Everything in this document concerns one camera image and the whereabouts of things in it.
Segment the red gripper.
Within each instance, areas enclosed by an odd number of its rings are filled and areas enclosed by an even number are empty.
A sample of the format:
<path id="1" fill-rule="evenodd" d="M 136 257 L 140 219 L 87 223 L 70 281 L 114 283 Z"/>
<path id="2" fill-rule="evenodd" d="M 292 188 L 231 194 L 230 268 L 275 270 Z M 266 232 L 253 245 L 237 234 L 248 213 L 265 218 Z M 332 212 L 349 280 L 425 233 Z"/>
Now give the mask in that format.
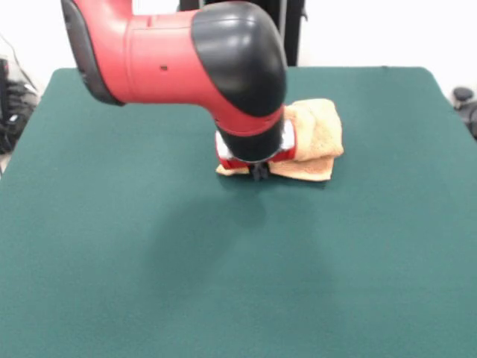
<path id="1" fill-rule="evenodd" d="M 255 181 L 268 179 L 268 163 L 293 160 L 297 149 L 297 137 L 294 128 L 285 128 L 281 132 L 280 147 L 265 163 L 253 164 L 235 157 L 225 144 L 222 136 L 218 135 L 218 161 L 226 170 L 241 169 L 251 166 L 251 175 Z"/>

